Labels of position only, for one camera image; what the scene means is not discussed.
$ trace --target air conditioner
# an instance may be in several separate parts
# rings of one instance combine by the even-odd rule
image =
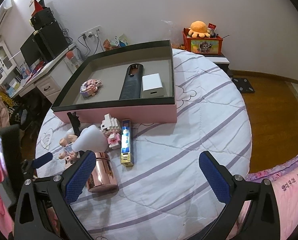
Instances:
[[[13,7],[13,0],[4,0],[0,5],[0,28]]]

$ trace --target pink box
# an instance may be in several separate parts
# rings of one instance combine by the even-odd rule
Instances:
[[[164,95],[119,100],[126,71],[131,64],[144,66],[143,75],[159,73]],[[95,96],[84,98],[81,84],[89,79],[101,80]],[[69,123],[68,112],[76,112],[81,122],[101,123],[105,114],[133,123],[175,123],[177,106],[170,41],[153,41],[129,45],[90,56],[75,71],[52,105],[54,114]]]

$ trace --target blue gripper pad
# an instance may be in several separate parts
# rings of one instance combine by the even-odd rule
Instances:
[[[218,170],[221,165],[207,152],[211,157],[208,157],[206,152],[202,152],[199,156],[199,167],[206,177],[209,185],[215,193],[217,199],[225,204],[228,204],[231,199],[230,185]]]
[[[91,151],[88,153],[86,152],[85,154],[88,154],[87,158],[84,159],[80,167],[66,184],[65,200],[68,205],[78,199],[90,174],[96,166],[96,155]]]

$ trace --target black speaker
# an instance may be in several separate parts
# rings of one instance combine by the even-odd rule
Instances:
[[[34,40],[47,62],[56,58],[69,45],[57,22],[38,30],[34,35]]]
[[[42,27],[55,22],[55,18],[49,7],[35,13],[35,15],[30,19],[35,31],[41,29]]]

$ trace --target yellow cloth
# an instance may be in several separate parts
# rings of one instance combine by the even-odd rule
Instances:
[[[8,96],[6,95],[4,92],[1,92],[0,91],[0,97],[1,99],[6,102],[7,105],[9,105],[10,107],[13,107],[14,106],[14,102],[13,100]]]

